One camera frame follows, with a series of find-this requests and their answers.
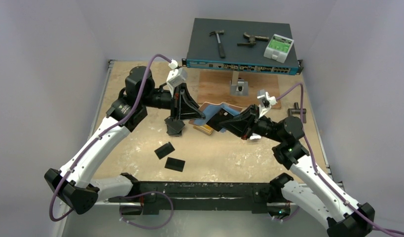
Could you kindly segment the black VIP card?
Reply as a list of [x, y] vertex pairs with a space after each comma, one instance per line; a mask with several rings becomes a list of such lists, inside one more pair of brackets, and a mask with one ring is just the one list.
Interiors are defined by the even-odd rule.
[[221, 122], [234, 118], [234, 116], [226, 111], [225, 109], [220, 109], [213, 117], [207, 121], [207, 125], [217, 132], [226, 132], [226, 130], [220, 125]]

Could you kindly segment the pink leather card holder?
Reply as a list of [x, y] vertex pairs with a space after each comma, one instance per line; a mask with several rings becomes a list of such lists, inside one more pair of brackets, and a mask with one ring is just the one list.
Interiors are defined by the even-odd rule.
[[204, 102], [198, 110], [202, 112], [205, 116], [204, 119], [191, 119], [188, 123], [191, 125], [202, 126], [206, 125], [207, 122], [214, 117], [221, 109], [224, 109], [228, 114], [232, 116], [236, 116], [240, 114], [243, 110], [242, 107], [231, 105], [226, 102], [221, 102], [219, 104], [213, 104], [209, 102]]

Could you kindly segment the single black card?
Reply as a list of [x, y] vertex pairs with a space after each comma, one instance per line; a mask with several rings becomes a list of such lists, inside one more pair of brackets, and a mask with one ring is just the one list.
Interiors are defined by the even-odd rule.
[[166, 157], [173, 151], [175, 151], [175, 148], [171, 144], [171, 142], [167, 142], [166, 144], [164, 144], [164, 145], [160, 146], [159, 148], [157, 148], [156, 150], [154, 150], [158, 159], [163, 159], [164, 157]]
[[167, 157], [167, 161], [165, 163], [164, 168], [178, 172], [183, 172], [184, 166], [185, 166], [185, 160]]

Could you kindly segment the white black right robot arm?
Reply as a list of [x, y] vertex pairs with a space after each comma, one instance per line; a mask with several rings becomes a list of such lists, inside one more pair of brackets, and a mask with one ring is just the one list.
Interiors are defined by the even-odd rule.
[[216, 126], [245, 140], [253, 133], [278, 142], [272, 148], [276, 160], [300, 178], [308, 190], [303, 190], [293, 178], [283, 173], [271, 182], [270, 196], [296, 203], [314, 217], [330, 237], [365, 237], [373, 230], [375, 210], [369, 203], [361, 204], [344, 192], [312, 159], [300, 142], [303, 124], [289, 116], [280, 122], [260, 116], [256, 105], [234, 116], [221, 108]]

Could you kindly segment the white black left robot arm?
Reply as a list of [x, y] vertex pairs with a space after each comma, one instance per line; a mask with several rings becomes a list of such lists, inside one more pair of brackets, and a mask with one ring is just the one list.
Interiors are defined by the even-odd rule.
[[95, 180], [93, 176], [112, 150], [147, 116], [149, 107], [170, 111], [170, 119], [204, 119], [186, 85], [187, 73], [177, 67], [168, 73], [166, 82], [155, 86], [149, 67], [130, 70], [125, 86], [111, 104], [101, 124], [80, 151], [59, 169], [49, 169], [45, 180], [59, 198], [77, 214], [84, 214], [99, 201], [138, 199], [136, 179], [122, 173], [117, 177]]

